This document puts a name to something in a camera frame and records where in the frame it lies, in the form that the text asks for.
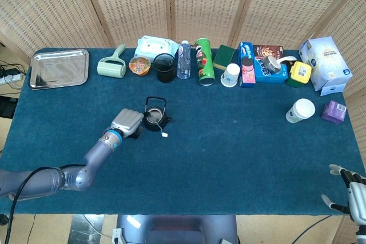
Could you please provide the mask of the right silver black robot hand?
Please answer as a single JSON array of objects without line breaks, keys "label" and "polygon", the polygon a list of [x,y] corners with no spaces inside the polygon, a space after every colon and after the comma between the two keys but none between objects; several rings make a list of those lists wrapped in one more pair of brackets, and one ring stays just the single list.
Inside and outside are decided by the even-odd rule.
[{"label": "right silver black robot hand", "polygon": [[322,200],[330,209],[349,214],[358,226],[365,226],[365,177],[335,164],[330,164],[329,168],[330,174],[342,177],[348,192],[348,205],[336,204],[325,194],[321,195]]}]

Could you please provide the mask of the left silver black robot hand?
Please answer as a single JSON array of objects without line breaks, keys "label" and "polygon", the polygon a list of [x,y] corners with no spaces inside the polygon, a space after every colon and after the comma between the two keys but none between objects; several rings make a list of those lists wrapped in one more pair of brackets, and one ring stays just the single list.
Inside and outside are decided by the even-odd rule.
[{"label": "left silver black robot hand", "polygon": [[131,109],[122,109],[113,119],[110,128],[118,131],[123,138],[137,139],[142,132],[143,113]]}]

